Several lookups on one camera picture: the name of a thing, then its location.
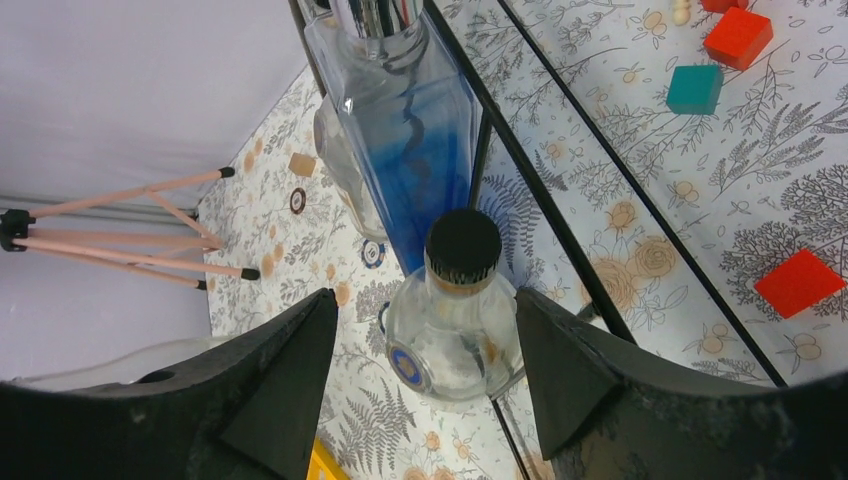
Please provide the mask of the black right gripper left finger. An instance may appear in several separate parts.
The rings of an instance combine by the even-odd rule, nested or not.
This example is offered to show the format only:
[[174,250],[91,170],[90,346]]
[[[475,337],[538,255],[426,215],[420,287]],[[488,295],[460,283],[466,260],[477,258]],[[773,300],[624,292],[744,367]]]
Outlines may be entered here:
[[5,479],[303,479],[338,306],[322,288],[131,384],[1,386]]

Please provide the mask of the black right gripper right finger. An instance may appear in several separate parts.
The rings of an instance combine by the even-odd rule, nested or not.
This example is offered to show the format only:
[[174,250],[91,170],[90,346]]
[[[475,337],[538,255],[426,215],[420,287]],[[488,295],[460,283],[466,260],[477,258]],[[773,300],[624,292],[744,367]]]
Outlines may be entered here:
[[516,296],[541,454],[559,479],[843,479],[847,377],[768,388],[705,374]]

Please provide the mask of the clear bottle blue gold emblem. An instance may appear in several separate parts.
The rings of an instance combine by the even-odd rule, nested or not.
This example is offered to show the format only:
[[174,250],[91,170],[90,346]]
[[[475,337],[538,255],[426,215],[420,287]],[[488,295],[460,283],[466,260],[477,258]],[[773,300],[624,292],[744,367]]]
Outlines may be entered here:
[[412,391],[451,408],[497,398],[524,377],[516,290],[499,271],[501,254],[498,227],[481,211],[433,223],[423,266],[385,314],[387,360]]

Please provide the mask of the clear bottle black label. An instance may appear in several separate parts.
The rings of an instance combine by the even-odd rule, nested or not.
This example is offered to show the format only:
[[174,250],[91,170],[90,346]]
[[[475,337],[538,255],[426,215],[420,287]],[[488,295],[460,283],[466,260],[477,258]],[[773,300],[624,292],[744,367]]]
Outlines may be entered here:
[[70,391],[112,383],[131,384],[153,371],[191,359],[233,338],[235,335],[169,341],[98,365],[53,374],[18,377],[9,380],[9,383],[43,391]]

